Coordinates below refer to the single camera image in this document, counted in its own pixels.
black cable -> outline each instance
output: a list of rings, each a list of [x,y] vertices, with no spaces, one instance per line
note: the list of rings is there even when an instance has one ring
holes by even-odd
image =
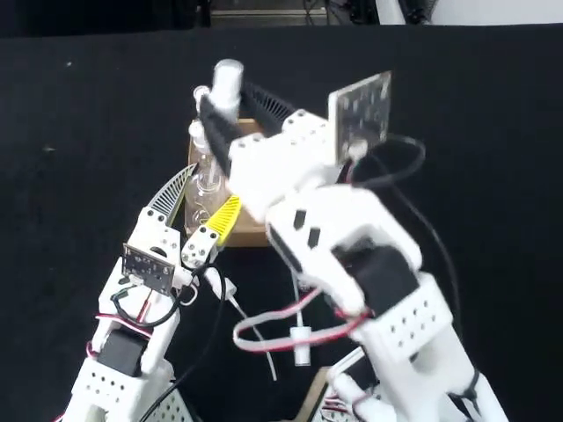
[[[113,305],[117,309],[117,314],[121,318],[123,318],[128,323],[134,325],[137,328],[145,328],[145,329],[146,328],[158,327],[159,325],[164,324],[166,321],[168,321],[172,317],[172,315],[174,315],[174,312],[176,312],[176,309],[179,308],[180,302],[182,300],[182,294],[186,291],[185,287],[183,287],[179,291],[178,295],[174,299],[174,302],[172,303],[172,306],[170,307],[170,309],[168,310],[168,312],[166,312],[166,314],[164,316],[162,316],[161,318],[159,318],[156,321],[152,321],[150,323],[143,323],[143,322],[137,321],[135,318],[130,316],[127,313],[127,311],[124,308],[121,307],[120,299],[123,298],[126,295],[128,289],[129,289],[129,287],[125,287],[122,290],[120,290],[119,292],[113,294],[110,297],[110,300],[113,302]]]
[[[397,136],[396,138],[394,138],[395,136],[396,135],[390,135],[390,139],[403,138],[403,139],[409,139],[415,141],[413,138],[407,138],[401,136]],[[422,147],[422,148],[424,147],[424,145],[420,141],[417,141],[415,145],[417,147]],[[370,154],[369,157],[377,163],[377,165],[381,168],[382,172],[385,173],[385,175],[380,178],[371,179],[370,187],[362,186],[362,184],[358,184],[358,185],[355,184],[355,186],[365,187],[366,189],[370,189],[370,190],[377,189],[380,187],[390,187],[390,189],[393,191],[395,196],[397,196],[406,205],[409,211],[422,223],[422,225],[425,226],[428,233],[430,233],[430,236],[434,240],[436,246],[438,247],[438,250],[442,255],[444,264],[446,265],[446,271],[448,272],[448,277],[450,278],[451,293],[453,296],[452,300],[453,300],[454,326],[457,336],[459,337],[459,340],[463,342],[459,278],[457,277],[456,266],[454,265],[453,259],[451,258],[450,251],[448,251],[448,248],[446,247],[445,243],[440,238],[440,235],[438,235],[438,232],[436,231],[432,223],[428,220],[428,218],[406,197],[403,191],[401,191],[400,188],[396,185],[396,183],[399,180],[411,176],[422,166],[422,163],[426,158],[426,149],[424,148],[420,149],[420,154],[413,161],[413,163],[409,165],[404,171],[399,171],[394,174],[389,172],[389,169],[387,168],[385,163],[381,160],[381,158],[379,158],[375,154]]]
[[[379,187],[385,187],[390,184],[397,183],[405,178],[409,178],[422,167],[424,161],[426,160],[426,147],[424,146],[424,143],[408,136],[398,136],[398,135],[388,134],[386,143],[392,143],[392,142],[403,142],[405,145],[410,145],[415,147],[418,150],[418,154],[416,158],[414,158],[414,160],[409,165],[407,165],[407,167],[405,167],[403,170],[397,171],[395,173],[387,172],[387,174],[383,176],[378,176],[376,178],[370,178],[363,182],[355,183],[355,186],[362,187],[364,189],[370,189],[370,190],[377,189]],[[369,153],[369,155],[366,157],[373,158],[374,152],[371,151],[371,153]],[[354,169],[352,169],[351,179],[354,179]]]
[[[224,276],[214,264],[204,264],[203,266],[199,266],[192,272],[192,275],[198,278],[200,278],[201,276],[205,277],[204,273],[208,268],[215,268],[219,273],[219,280],[221,281],[221,301],[219,302],[219,308],[217,309],[215,322],[213,323],[213,328],[211,329],[208,343],[205,345],[205,347],[203,347],[203,350],[201,350],[201,353],[195,360],[195,362],[187,367],[184,373],[175,382],[173,382],[171,386],[168,387],[168,389],[166,389],[165,392],[157,398],[157,400],[155,400],[155,403],[153,403],[150,408],[143,414],[143,417],[139,422],[146,422],[149,419],[152,412],[155,411],[158,406],[170,395],[170,393],[172,393],[200,365],[200,363],[207,356],[209,350],[211,349],[211,346],[215,343],[217,333],[219,332],[219,323],[221,322],[221,316],[223,314],[227,284],[225,282]]]

white cable connector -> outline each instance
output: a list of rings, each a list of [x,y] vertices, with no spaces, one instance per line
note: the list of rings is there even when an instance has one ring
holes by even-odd
[[[217,298],[219,300],[221,300],[222,288],[221,288],[221,277],[219,276],[219,272],[215,268],[209,268],[205,272],[205,278],[209,282],[209,284],[211,285],[211,289],[213,290],[213,293],[215,293],[215,296],[217,296]],[[238,304],[237,300],[235,299],[235,293],[237,292],[237,286],[235,286],[232,283],[232,281],[230,281],[227,277],[225,277],[224,279],[225,279],[225,286],[226,286],[225,301],[229,301],[232,304],[232,306],[238,311],[238,313],[240,314],[240,316],[243,319],[248,318],[246,313],[242,310],[242,308]],[[258,331],[258,329],[256,327],[252,327],[252,329],[253,329],[254,333],[256,334],[256,337],[258,337],[258,340],[266,341],[262,337],[262,334],[260,334],[260,332]],[[275,372],[275,366],[274,366],[274,360],[272,359],[272,354],[270,352],[268,352],[266,354],[266,358],[267,358],[267,363],[270,366],[270,371],[272,373],[272,379],[274,381],[278,381],[278,375]]]
[[[289,335],[292,340],[306,340],[311,336],[311,327],[291,327]],[[309,345],[295,346],[293,348],[293,357],[296,367],[308,367],[311,365],[311,347]]]
[[[296,296],[296,302],[299,302],[299,286],[297,285],[297,277],[291,273],[293,282],[293,292]],[[297,312],[297,326],[289,329],[289,336],[294,341],[306,340],[311,336],[311,327],[303,325],[303,313]],[[293,348],[293,358],[296,367],[308,367],[311,365],[311,346],[302,345]]]
[[[213,293],[215,293],[215,296],[221,299],[222,288],[221,288],[221,277],[219,276],[219,272],[215,268],[209,268],[205,272],[205,279],[211,285],[211,289],[213,290]],[[232,284],[232,281],[230,281],[227,277],[225,277],[225,285],[227,287],[225,291],[225,301],[230,301],[230,299],[237,292],[237,287],[234,284]]]

white wire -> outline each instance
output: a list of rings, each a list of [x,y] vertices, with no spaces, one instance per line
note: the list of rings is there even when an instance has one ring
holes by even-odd
[[[238,313],[240,314],[240,316],[243,319],[248,318],[246,313],[243,311],[243,309],[240,307],[237,300],[235,299],[235,296],[231,296],[230,299],[229,299],[229,302],[232,303],[232,306],[235,307],[235,309],[238,311]],[[262,336],[262,334],[260,334],[260,331],[258,331],[258,328],[252,327],[252,330],[254,331],[254,334],[256,334],[256,337],[258,337],[260,342],[266,341],[264,339],[264,337]],[[266,352],[266,359],[267,359],[267,364],[270,366],[270,372],[272,373],[272,379],[274,381],[278,381],[278,375],[275,372],[274,360],[272,359],[272,354],[270,352]]]
[[[297,277],[291,272],[291,281],[293,281],[293,293],[296,296],[296,302],[299,302],[299,286],[297,285]],[[297,311],[297,326],[303,327],[303,312],[301,310]]]
[[[273,311],[265,312],[263,314],[259,314],[257,316],[252,316],[250,318],[244,319],[243,321],[236,324],[235,328],[233,329],[233,333],[232,333],[233,342],[239,349],[253,353],[279,352],[284,350],[290,350],[295,346],[316,345],[348,335],[348,333],[351,332],[351,330],[355,329],[358,325],[360,325],[368,315],[367,313],[364,313],[363,315],[347,322],[346,324],[338,325],[336,327],[327,328],[319,331],[314,331],[307,339],[303,339],[303,340],[294,340],[290,337],[286,337],[286,338],[275,338],[265,341],[253,341],[253,340],[245,340],[239,337],[240,332],[248,328],[252,328],[256,325],[263,324],[268,321],[287,319],[289,317],[294,316],[295,313],[297,313],[297,311],[303,309],[305,306],[311,303],[311,301],[315,297],[317,297],[321,293],[322,290],[320,288],[315,288],[314,290],[309,292],[306,296],[304,296],[301,299],[301,301],[294,303],[288,308],[281,310],[273,310]]]
[[[191,304],[193,304],[195,302],[195,299],[197,299],[197,295],[198,295],[198,289],[197,287],[192,283],[189,286],[193,291],[194,291],[194,295],[192,296],[192,298],[187,301],[187,302],[180,302],[179,304],[182,306],[190,306]]]
[[[132,330],[134,332],[138,332],[139,334],[141,334],[141,335],[143,335],[147,338],[151,337],[151,334],[149,332],[142,330],[138,327],[135,327],[134,325],[130,324],[129,322],[127,322],[126,320],[124,320],[123,318],[121,318],[119,316],[116,317],[116,316],[113,316],[113,315],[98,314],[98,315],[96,315],[96,319],[109,319],[109,320],[114,321],[118,324],[125,325],[130,330]]]

perforated plastic part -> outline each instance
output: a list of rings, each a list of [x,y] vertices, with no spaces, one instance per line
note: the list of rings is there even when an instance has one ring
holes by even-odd
[[[182,396],[174,390],[152,413],[149,422],[194,422]]]
[[[451,322],[450,308],[434,277],[422,273],[420,287],[379,317],[377,331],[388,355],[400,361],[417,353]]]
[[[149,207],[165,215],[165,224],[170,226],[176,217],[179,204],[184,199],[187,180],[194,172],[195,164],[188,165],[164,185],[150,200]]]
[[[145,383],[143,378],[132,378],[87,358],[72,388],[72,394],[81,395],[85,403],[94,404],[106,411],[119,408],[125,413],[133,414]]]
[[[241,207],[239,197],[232,195],[205,223],[208,228],[219,234],[217,245],[222,246],[226,242],[235,227]]]

white plastic housing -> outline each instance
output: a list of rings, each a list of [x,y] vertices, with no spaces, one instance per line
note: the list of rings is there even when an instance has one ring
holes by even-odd
[[[215,108],[232,122],[238,120],[240,85],[244,69],[241,62],[231,59],[221,60],[215,66],[209,99]]]
[[[444,308],[445,301],[434,278],[421,273],[419,282],[417,291],[361,325],[351,337],[363,345],[398,420],[439,422],[441,412],[446,410],[444,398],[450,393],[463,395],[471,385],[475,368],[451,324],[447,324],[451,314]],[[481,377],[485,377],[480,375],[478,382],[482,420],[507,421],[493,391]]]
[[[335,147],[327,139],[326,120],[300,110],[285,120],[283,132],[270,138],[248,135],[234,141],[227,185],[257,222],[292,192],[333,183]]]
[[[440,331],[453,317],[434,277],[420,274],[420,286],[377,319],[372,335],[379,337],[379,354],[389,360],[407,360]]]
[[[296,227],[296,212],[305,212],[303,225]],[[349,185],[323,186],[303,191],[271,207],[266,217],[270,243],[285,262],[294,267],[288,254],[276,245],[279,236],[299,262],[293,268],[299,280],[311,287],[321,287],[349,315],[362,312],[362,290],[346,272],[333,249],[344,250],[368,237],[377,245],[392,245],[417,271],[422,263],[419,246],[398,224],[378,197],[370,191]],[[319,230],[318,243],[311,247],[311,230]]]

